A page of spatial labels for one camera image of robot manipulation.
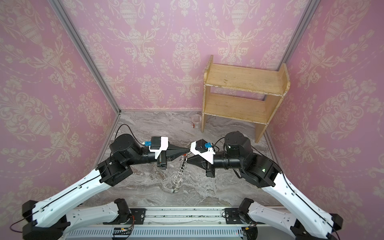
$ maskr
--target coiled wire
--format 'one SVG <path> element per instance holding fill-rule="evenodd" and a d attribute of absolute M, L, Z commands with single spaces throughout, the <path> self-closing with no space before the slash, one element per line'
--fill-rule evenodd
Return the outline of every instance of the coiled wire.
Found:
<path fill-rule="evenodd" d="M 172 192 L 177 192 L 181 187 L 181 179 L 183 179 L 184 170 L 187 168 L 187 159 L 191 152 L 188 152 L 180 157 L 180 168 L 175 177 L 173 178 L 174 187 Z"/>

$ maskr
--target shelf board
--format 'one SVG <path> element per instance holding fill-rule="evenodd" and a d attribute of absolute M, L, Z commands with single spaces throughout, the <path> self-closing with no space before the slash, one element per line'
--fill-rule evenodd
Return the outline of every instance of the shelf board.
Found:
<path fill-rule="evenodd" d="M 204 114 L 260 124 L 267 123 L 264 101 L 216 93 L 207 94 Z"/>
<path fill-rule="evenodd" d="M 282 96 L 285 92 L 279 72 L 211 64 L 206 85 L 252 93 Z"/>

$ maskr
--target plastic cup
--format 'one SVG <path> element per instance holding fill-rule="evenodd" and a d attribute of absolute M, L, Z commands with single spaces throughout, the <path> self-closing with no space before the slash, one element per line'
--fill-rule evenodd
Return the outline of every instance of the plastic cup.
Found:
<path fill-rule="evenodd" d="M 196 129 L 201 129 L 201 115 L 195 114 L 191 117 L 192 127 Z"/>

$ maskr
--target pink wall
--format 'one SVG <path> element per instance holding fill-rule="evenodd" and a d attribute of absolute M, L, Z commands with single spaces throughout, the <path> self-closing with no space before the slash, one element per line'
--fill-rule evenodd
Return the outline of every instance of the pink wall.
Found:
<path fill-rule="evenodd" d="M 321 1 L 270 131 L 285 173 L 344 218 L 341 239 L 384 239 L 384 1 Z"/>
<path fill-rule="evenodd" d="M 21 239 L 22 203 L 90 171 L 116 115 L 46 0 L 1 1 L 0 24 L 0 229 Z"/>
<path fill-rule="evenodd" d="M 201 109 L 210 55 L 276 70 L 307 1 L 62 0 L 121 109 Z"/>

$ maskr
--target wooden bookshelf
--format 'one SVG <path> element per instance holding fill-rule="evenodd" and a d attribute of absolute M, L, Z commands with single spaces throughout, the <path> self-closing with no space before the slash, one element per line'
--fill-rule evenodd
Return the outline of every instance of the wooden bookshelf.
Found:
<path fill-rule="evenodd" d="M 273 115 L 290 88 L 286 65 L 279 71 L 243 68 L 213 63 L 209 58 L 204 72 L 202 128 L 205 115 L 220 116 L 255 123 L 255 142 L 263 136 Z M 265 100 L 253 100 L 211 93 L 211 86 L 265 94 Z"/>

